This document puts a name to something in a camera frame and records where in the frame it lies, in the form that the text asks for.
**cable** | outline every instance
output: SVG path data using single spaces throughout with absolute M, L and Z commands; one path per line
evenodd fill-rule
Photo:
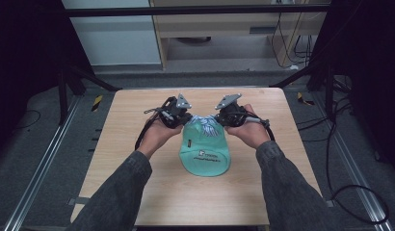
M 312 47 L 312 36 L 308 36 L 308 43 L 306 46 L 306 53 L 305 53 L 305 66 L 307 66 L 309 64 L 309 60 L 311 59 L 311 47 Z
M 343 111 L 345 109 L 348 109 L 349 106 L 351 105 L 350 103 L 348 103 L 348 104 L 346 104 L 346 105 L 344 105 L 344 106 L 342 106 L 341 108 L 338 109 L 339 102 L 341 102 L 342 100 L 345 100 L 347 98 L 348 97 L 342 98 L 335 105 L 335 109 L 334 109 L 335 117 L 332 120 L 332 125 L 331 125 L 331 128 L 329 130 L 329 136 L 328 136 L 328 140 L 327 140 L 327 147 L 326 147 L 326 175 L 327 175 L 327 182 L 328 182 L 329 190 L 330 190 L 330 193 L 331 193 L 331 200 L 335 201 L 349 215 L 351 215 L 352 217 L 354 217 L 354 218 L 356 218 L 356 219 L 358 219 L 358 220 L 360 220 L 362 222 L 365 222 L 365 223 L 368 223 L 368 224 L 372 224 L 372 225 L 381 224 L 381 223 L 386 222 L 389 219 L 389 208 L 388 208 L 387 204 L 385 203 L 385 201 L 382 199 L 382 197 L 379 194 L 377 194 L 375 191 L 373 191 L 373 190 L 371 190 L 371 189 L 369 189 L 367 187 L 360 186 L 360 185 L 347 185 L 347 186 L 341 187 L 337 191 L 334 191 L 333 188 L 332 188 L 332 184 L 330 182 L 330 176 L 329 176 L 329 147 L 330 147 L 330 139 L 333 136 L 333 134 L 335 132 L 335 129 L 336 129 L 336 116 L 337 116 L 338 112 Z M 355 213 L 351 212 L 348 208 L 346 208 L 336 197 L 341 192 L 343 192 L 343 191 L 345 191 L 347 189 L 351 189 L 351 188 L 363 189 L 363 190 L 366 190 L 366 191 L 368 191 L 370 193 L 373 193 L 377 197 L 379 202 L 384 206 L 384 213 L 385 213 L 384 218 L 382 220 L 379 220 L 379 221 L 372 221 L 370 219 L 362 218 L 362 217 L 356 215 Z
M 341 81 L 337 80 L 335 77 L 333 78 L 333 82 L 336 85 L 335 88 L 339 91 L 345 92 L 345 93 L 350 93 L 351 92 L 351 88 L 348 87 L 348 85 L 345 83 L 342 83 Z
M 325 139 L 321 139 L 321 140 L 310 140 L 310 141 L 308 141 L 308 140 L 302 140 L 303 142 L 315 142 L 315 141 L 326 141 L 328 138 L 325 138 Z
M 28 127 L 32 126 L 33 124 L 37 123 L 37 122 L 40 120 L 40 118 L 41 118 L 41 113 L 40 113 L 39 111 L 36 111 L 36 110 L 27 110 L 26 113 L 37 113 L 37 114 L 38 114 L 38 117 L 36 118 L 35 121 L 33 121 L 33 122 L 30 123 L 30 124 L 25 125 L 25 126 L 15 127 L 14 129 L 28 128 Z
M 299 125 L 299 124 L 304 124 L 304 123 L 312 122 L 312 121 L 319 120 L 319 119 L 323 119 L 323 118 L 327 118 L 327 117 L 325 116 L 325 117 L 313 118 L 313 119 L 310 119 L 310 120 L 307 120 L 307 121 L 304 121 L 304 122 L 298 122 L 298 123 L 296 123 L 296 124 L 297 124 L 297 125 Z
M 270 140 L 271 141 L 275 141 L 276 138 L 274 136 L 274 133 L 272 131 L 272 129 L 270 128 L 270 123 L 269 123 L 269 119 L 262 119 L 260 118 L 258 115 L 249 112 L 249 111 L 245 111 L 245 112 L 235 112 L 235 113 L 225 113 L 226 116 L 241 116 L 238 118 L 238 120 L 242 121 L 241 119 L 246 119 L 248 116 L 249 117 L 253 117 L 253 118 L 258 118 L 260 121 L 258 121 L 259 123 L 261 123 L 263 125 L 263 127 L 266 129 L 267 133 L 269 134 Z
M 323 119 L 321 119 L 321 120 L 319 120 L 318 122 L 316 122 L 316 123 L 313 123 L 313 124 L 311 124 L 311 125 L 308 125 L 308 126 L 306 126 L 306 127 L 304 127 L 304 128 L 299 128 L 298 130 L 299 131 L 303 131 L 303 130 L 306 130 L 306 129 L 309 129 L 309 128 L 312 128 L 312 127 L 315 127 L 315 126 L 317 126 L 318 124 L 321 124 L 322 122 L 324 122 L 325 120 L 327 120 L 328 118 L 327 117 L 325 117 L 325 118 L 323 118 Z
M 317 16 L 319 16 L 321 13 L 317 13 L 315 15 L 313 15 L 312 17 L 306 18 L 305 20 L 312 20 L 314 18 L 316 18 Z
M 272 48 L 273 48 L 273 52 L 275 53 L 275 56 L 277 57 L 277 52 L 276 52 L 275 47 L 274 47 L 274 39 L 275 39 L 275 36 L 276 36 L 277 29 L 279 29 L 279 33 L 280 33 L 280 35 L 281 35 L 282 44 L 284 45 L 285 55 L 287 56 L 287 58 L 288 58 L 293 64 L 303 64 L 303 62 L 293 61 L 293 60 L 291 59 L 290 55 L 288 54 L 288 48 L 287 48 L 287 45 L 286 45 L 286 43 L 285 43 L 284 36 L 282 35 L 282 30 L 281 30 L 281 23 L 280 23 L 280 22 L 281 22 L 281 15 L 282 15 L 282 13 L 279 13 L 279 14 L 278 14 L 278 21 L 277 21 L 277 23 L 276 23 L 276 28 L 275 28 L 275 30 L 274 30 L 274 32 L 273 32 L 273 36 L 272 36 Z M 278 59 L 276 59 L 276 62 L 277 62 L 277 64 L 278 64 L 280 67 L 282 67 L 282 68 L 287 68 L 287 67 L 289 67 L 289 66 L 284 66 L 284 65 L 280 64 Z
M 152 123 L 153 123 L 156 119 L 159 119 L 159 118 L 158 118 L 158 115 L 159 115 L 159 113 L 156 113 L 155 115 L 153 115 L 152 118 L 150 118 L 150 119 L 147 121 L 147 123 L 145 124 L 143 130 L 141 131 L 140 135 L 138 136 L 137 141 L 135 142 L 135 150 L 137 150 L 137 149 L 140 147 L 141 142 L 143 141 L 143 138 L 144 138 L 144 136 L 145 136 L 145 133 L 146 133 L 146 131 L 150 128 L 150 126 L 152 126 Z
M 294 45 L 294 55 L 296 55 L 296 57 L 298 58 L 305 58 L 305 56 L 300 56 L 299 54 L 303 54 L 306 51 L 297 51 L 297 46 L 299 45 L 300 40 L 303 42 L 303 37 L 302 36 L 298 36 L 297 37 L 297 41 L 296 44 Z

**finger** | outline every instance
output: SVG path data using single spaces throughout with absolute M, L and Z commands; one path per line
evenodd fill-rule
M 233 127 L 225 127 L 224 128 L 224 130 L 228 133 L 228 135 L 232 135 L 232 136 L 235 136 L 236 129 L 237 128 L 233 128 Z
M 149 123 L 150 121 L 152 121 L 152 123 L 155 123 L 156 120 L 159 120 L 158 122 L 162 123 L 161 118 L 159 116 L 155 117 L 155 115 L 156 115 L 156 113 L 154 113 L 149 119 L 147 119 L 146 122 L 145 122 L 145 125 L 147 123 Z
M 251 112 L 251 113 L 255 114 L 254 109 L 252 108 L 251 104 L 246 104 L 246 105 L 244 106 L 244 108 L 245 108 L 248 112 Z
M 183 129 L 183 124 L 179 124 L 175 129 L 176 129 L 176 131 L 179 134 L 182 131 L 182 129 Z
M 156 114 L 158 114 L 158 113 L 157 112 L 153 112 L 153 114 L 150 116 L 149 120 L 153 119 L 156 116 Z

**floor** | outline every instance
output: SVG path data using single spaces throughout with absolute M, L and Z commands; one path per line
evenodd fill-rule
M 209 42 L 173 39 L 165 70 L 141 71 L 137 68 L 128 73 L 99 73 L 99 77 L 126 89 L 267 87 L 294 72 L 291 68 L 278 66 L 266 38 L 212 38 Z M 284 90 L 299 128 L 312 123 L 307 122 L 310 119 L 324 116 L 317 103 L 323 92 L 307 92 L 304 87 L 306 80 L 304 77 Z M 63 227 L 69 224 L 72 206 L 68 201 L 75 198 L 80 191 L 93 150 L 96 148 L 100 129 L 114 97 L 112 92 L 90 82 L 86 81 L 85 84 L 88 90 L 84 96 L 77 99 L 69 95 L 70 103 L 79 101 L 75 117 L 56 156 L 52 159 L 29 212 L 24 217 L 22 230 L 63 230 Z M 299 102 L 299 91 L 303 93 L 304 100 L 317 104 L 311 106 Z M 94 99 L 100 94 L 103 95 L 101 104 L 96 112 L 92 112 Z M 344 96 L 346 95 L 337 92 L 335 100 L 339 101 Z M 0 162 L 0 230 L 19 203 L 58 129 L 57 89 L 34 96 L 29 101 L 28 109 L 3 150 L 6 158 Z M 382 195 L 390 208 L 390 223 L 393 229 L 388 230 L 395 230 L 394 170 L 386 163 L 375 161 L 373 147 L 357 122 L 357 117 L 353 115 L 352 108 L 338 115 L 337 121 L 336 132 L 346 141 L 360 172 L 371 188 Z M 321 193 L 326 200 L 329 200 L 330 195 L 325 172 L 327 142 L 320 140 L 326 138 L 328 133 L 329 124 L 326 122 L 300 132 Z M 336 189 L 353 183 L 340 149 L 340 145 L 335 141 L 329 149 L 330 177 Z M 344 192 L 340 199 L 355 213 L 368 218 L 365 204 L 360 201 L 359 196 L 360 192 Z M 352 218 L 339 206 L 331 209 L 342 221 L 343 230 L 381 230 L 379 226 L 375 227 Z

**gray sleeve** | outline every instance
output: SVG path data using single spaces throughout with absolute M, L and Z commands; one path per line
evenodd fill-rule
M 272 230 L 339 230 L 326 202 L 303 178 L 275 141 L 256 150 Z
M 151 173 L 146 156 L 133 152 L 95 192 L 67 230 L 132 230 Z

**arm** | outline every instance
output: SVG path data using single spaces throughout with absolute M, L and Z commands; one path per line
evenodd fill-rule
M 67 230 L 132 230 L 152 173 L 149 159 L 181 130 L 181 126 L 170 129 L 154 121 L 138 150 L 101 185 Z
M 245 108 L 254 113 L 251 105 Z M 241 127 L 224 129 L 256 149 L 271 229 L 338 230 L 323 198 L 285 158 L 277 143 L 270 141 L 261 124 L 246 122 Z

